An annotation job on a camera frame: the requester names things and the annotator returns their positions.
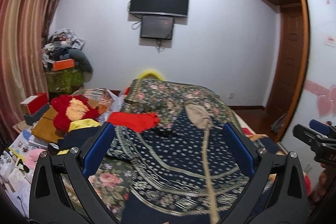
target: bed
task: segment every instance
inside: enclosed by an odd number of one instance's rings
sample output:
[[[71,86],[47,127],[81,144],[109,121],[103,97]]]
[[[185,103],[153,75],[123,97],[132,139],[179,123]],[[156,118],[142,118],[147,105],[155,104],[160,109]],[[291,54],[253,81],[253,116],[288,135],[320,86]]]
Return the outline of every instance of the bed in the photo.
[[[200,110],[211,120],[211,128],[201,128],[190,118]],[[156,112],[160,118],[156,128],[142,134],[116,126],[107,156],[89,178],[122,223],[212,224],[223,218],[249,180],[222,140],[226,122],[256,147],[280,153],[266,135],[256,134],[218,95],[201,86],[136,79],[121,111]],[[85,213],[67,177],[63,180],[75,208]]]

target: striped curtain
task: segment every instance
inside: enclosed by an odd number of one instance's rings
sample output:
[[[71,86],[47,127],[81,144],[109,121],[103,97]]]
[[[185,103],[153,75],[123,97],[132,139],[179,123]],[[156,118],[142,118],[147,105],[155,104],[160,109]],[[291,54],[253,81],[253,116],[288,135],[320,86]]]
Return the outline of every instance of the striped curtain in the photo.
[[[48,92],[41,47],[49,0],[0,0],[0,140],[14,140],[20,102]]]

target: metal screw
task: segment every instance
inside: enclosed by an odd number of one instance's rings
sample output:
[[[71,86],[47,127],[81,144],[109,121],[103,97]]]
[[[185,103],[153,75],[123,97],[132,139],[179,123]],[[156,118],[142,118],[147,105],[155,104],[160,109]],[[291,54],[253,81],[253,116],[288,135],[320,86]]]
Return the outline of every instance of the metal screw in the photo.
[[[260,147],[260,148],[258,149],[258,152],[259,152],[260,154],[266,154],[266,153],[267,153],[267,150],[266,150],[266,148],[264,148],[264,147]]]
[[[79,151],[78,147],[73,147],[73,148],[70,149],[71,154],[76,154],[78,151]]]
[[[47,156],[47,154],[48,154],[47,151],[42,151],[42,152],[40,153],[40,157],[41,157],[41,158],[44,158],[44,157]]]
[[[297,158],[297,153],[292,151],[289,153],[289,155],[292,157],[292,158]]]

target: red box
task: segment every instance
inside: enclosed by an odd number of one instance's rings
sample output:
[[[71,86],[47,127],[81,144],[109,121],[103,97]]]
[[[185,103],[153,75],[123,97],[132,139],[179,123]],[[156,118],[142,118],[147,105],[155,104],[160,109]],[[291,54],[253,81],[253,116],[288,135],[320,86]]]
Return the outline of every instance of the red box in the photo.
[[[28,97],[26,100],[20,103],[23,114],[33,115],[41,107],[48,103],[48,97],[46,93],[37,93],[34,96]]]

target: blue gripper pad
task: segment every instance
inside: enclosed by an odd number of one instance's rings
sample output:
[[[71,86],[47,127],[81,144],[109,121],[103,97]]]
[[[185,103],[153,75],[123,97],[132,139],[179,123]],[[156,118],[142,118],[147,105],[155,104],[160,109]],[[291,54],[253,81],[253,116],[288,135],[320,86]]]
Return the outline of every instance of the blue gripper pad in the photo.
[[[323,135],[329,135],[329,126],[326,124],[323,124],[317,120],[311,120],[309,123],[309,127]]]
[[[224,124],[223,136],[241,173],[252,178],[255,173],[255,161],[258,157],[256,154],[257,147],[249,138],[240,133],[231,122]]]
[[[116,136],[114,126],[110,122],[105,122],[97,134],[99,137],[84,157],[83,175],[86,178],[97,172],[101,161],[106,155],[106,151],[110,148],[110,145]]]

